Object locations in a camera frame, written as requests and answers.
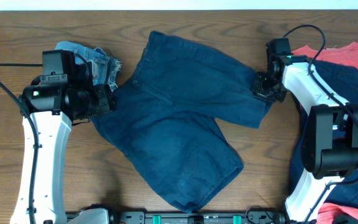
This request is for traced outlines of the dark blue shorts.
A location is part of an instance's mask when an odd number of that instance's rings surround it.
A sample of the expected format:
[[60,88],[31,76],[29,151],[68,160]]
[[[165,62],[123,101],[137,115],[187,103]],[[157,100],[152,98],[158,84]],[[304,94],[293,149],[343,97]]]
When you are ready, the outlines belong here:
[[243,170],[217,119],[258,128],[270,103],[252,93],[255,71],[206,45],[153,31],[115,109],[98,133],[152,190],[187,213],[204,207]]

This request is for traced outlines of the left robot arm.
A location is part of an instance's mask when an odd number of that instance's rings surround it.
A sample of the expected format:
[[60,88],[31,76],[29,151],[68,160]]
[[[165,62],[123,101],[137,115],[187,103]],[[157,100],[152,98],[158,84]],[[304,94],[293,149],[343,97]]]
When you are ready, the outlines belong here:
[[67,223],[63,181],[71,129],[114,108],[109,85],[96,83],[101,67],[95,59],[49,50],[42,66],[19,98],[29,117],[22,122],[24,161],[11,223]]

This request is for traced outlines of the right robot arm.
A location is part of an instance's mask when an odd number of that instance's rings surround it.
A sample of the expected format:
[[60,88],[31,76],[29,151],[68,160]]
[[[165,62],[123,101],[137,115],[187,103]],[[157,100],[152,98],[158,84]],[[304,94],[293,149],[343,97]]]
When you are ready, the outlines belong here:
[[311,223],[332,189],[345,185],[344,179],[358,170],[358,105],[339,96],[312,60],[293,55],[287,38],[268,42],[266,53],[267,71],[257,74],[253,94],[282,102],[290,91],[308,115],[300,150],[303,172],[272,220]]

